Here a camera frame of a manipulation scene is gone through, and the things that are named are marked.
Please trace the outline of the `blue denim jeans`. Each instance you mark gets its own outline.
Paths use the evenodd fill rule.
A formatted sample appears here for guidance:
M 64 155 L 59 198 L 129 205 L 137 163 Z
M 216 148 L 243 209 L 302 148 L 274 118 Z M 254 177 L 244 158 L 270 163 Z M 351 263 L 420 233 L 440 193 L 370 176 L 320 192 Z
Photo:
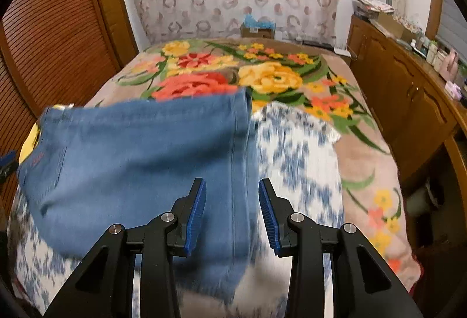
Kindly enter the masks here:
M 111 224 L 145 225 L 204 179 L 201 231 L 191 256 L 175 262 L 177 281 L 231 301 L 257 219 L 255 136 L 243 89 L 49 108 L 18 181 L 40 236 L 59 254 L 80 258 Z

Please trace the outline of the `yellow plush toy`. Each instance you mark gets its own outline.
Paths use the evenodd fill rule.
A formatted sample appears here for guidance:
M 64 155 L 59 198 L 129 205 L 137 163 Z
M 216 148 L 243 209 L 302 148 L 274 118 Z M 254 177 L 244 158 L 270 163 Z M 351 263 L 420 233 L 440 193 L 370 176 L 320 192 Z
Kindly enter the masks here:
M 53 105 L 53 109 L 57 109 L 60 111 L 68 110 L 74 108 L 74 104 L 69 104 L 69 105 Z M 31 152 L 34 150 L 34 148 L 37 145 L 37 142 L 40 137 L 40 128 L 39 128 L 39 121 L 37 121 L 35 124 L 32 125 L 32 128 L 26 138 L 26 140 L 23 142 L 21 151 L 19 154 L 19 164 L 21 164 L 26 158 L 31 154 Z

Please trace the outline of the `white blue floral quilt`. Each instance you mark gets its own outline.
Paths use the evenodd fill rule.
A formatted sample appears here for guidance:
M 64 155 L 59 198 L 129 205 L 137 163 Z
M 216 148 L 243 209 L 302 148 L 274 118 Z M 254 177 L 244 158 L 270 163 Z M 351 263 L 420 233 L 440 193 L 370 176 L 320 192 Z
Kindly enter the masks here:
M 340 135 L 330 124 L 300 109 L 278 102 L 253 115 L 258 125 L 257 158 L 260 175 L 296 211 L 316 223 L 340 227 L 343 198 L 334 145 Z M 22 191 L 13 200 L 9 254 L 16 284 L 26 298 L 45 312 L 78 260 L 54 252 L 40 237 Z M 178 288 L 183 317 L 283 317 L 290 283 L 291 258 L 270 249 L 264 221 L 257 218 L 252 234 L 252 258 L 233 300 L 223 300 Z

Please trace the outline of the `brown louvered wardrobe door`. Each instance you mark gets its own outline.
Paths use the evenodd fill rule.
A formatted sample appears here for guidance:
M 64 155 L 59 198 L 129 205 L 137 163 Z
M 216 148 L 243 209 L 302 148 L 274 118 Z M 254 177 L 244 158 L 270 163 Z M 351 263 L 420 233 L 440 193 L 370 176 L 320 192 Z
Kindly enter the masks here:
M 84 105 L 138 53 L 124 0 L 1 0 L 1 152 L 49 105 Z

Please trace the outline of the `wooden sideboard cabinet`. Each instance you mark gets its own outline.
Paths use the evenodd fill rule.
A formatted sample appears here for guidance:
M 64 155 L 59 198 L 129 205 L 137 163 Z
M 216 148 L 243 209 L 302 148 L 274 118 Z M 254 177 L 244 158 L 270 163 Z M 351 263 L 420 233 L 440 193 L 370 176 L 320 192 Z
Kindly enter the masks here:
M 352 16 L 351 71 L 389 144 L 404 184 L 447 139 L 466 130 L 466 109 L 452 101 L 426 62 Z

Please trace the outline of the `pink floral blanket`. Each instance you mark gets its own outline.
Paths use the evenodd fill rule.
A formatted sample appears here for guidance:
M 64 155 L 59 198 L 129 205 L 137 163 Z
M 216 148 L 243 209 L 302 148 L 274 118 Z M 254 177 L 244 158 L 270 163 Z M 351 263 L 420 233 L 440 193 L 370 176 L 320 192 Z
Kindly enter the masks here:
M 147 48 L 90 100 L 163 102 L 245 89 L 253 115 L 278 102 L 330 124 L 344 218 L 358 226 L 407 288 L 419 280 L 397 164 L 350 67 L 333 54 L 270 39 L 179 40 Z

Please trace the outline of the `pink bottle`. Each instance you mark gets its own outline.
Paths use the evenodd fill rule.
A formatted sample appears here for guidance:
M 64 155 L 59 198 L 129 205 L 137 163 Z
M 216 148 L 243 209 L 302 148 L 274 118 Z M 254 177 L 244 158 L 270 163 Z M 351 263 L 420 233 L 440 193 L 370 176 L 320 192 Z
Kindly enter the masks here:
M 438 73 L 446 82 L 454 81 L 457 75 L 457 58 L 458 53 L 452 48 L 442 62 Z

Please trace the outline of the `grey window blind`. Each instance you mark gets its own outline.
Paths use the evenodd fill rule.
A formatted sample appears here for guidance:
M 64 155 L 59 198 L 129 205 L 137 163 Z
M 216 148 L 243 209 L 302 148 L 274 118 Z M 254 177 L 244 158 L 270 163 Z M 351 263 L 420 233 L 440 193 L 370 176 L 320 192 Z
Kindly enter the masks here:
M 454 0 L 442 0 L 437 37 L 466 57 L 466 20 Z

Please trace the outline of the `stack of papers and box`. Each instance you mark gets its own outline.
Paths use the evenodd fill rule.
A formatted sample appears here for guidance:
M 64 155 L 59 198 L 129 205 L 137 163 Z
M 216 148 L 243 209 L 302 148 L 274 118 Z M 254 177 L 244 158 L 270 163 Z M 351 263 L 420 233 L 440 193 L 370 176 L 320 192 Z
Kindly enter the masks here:
M 352 0 L 354 15 L 371 23 L 387 38 L 402 40 L 410 44 L 423 35 L 415 23 L 395 12 L 395 8 L 379 0 Z

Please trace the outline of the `cardboard box with blue cloth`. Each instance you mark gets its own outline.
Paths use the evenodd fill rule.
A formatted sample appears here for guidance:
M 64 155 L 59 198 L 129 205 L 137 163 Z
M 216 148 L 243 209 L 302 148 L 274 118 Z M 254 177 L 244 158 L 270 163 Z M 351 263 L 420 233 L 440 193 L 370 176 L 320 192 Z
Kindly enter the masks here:
M 267 38 L 273 39 L 276 33 L 276 24 L 268 19 L 256 20 L 247 14 L 240 28 L 243 38 Z

